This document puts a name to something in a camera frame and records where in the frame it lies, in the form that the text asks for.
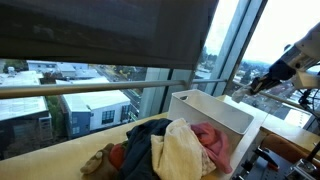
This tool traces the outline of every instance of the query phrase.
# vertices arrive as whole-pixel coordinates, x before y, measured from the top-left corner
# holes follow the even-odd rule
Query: white laundry basket
[[[247,132],[253,116],[228,105],[199,90],[181,91],[172,94],[168,119],[184,118],[190,124],[209,122],[225,132],[231,150]]]

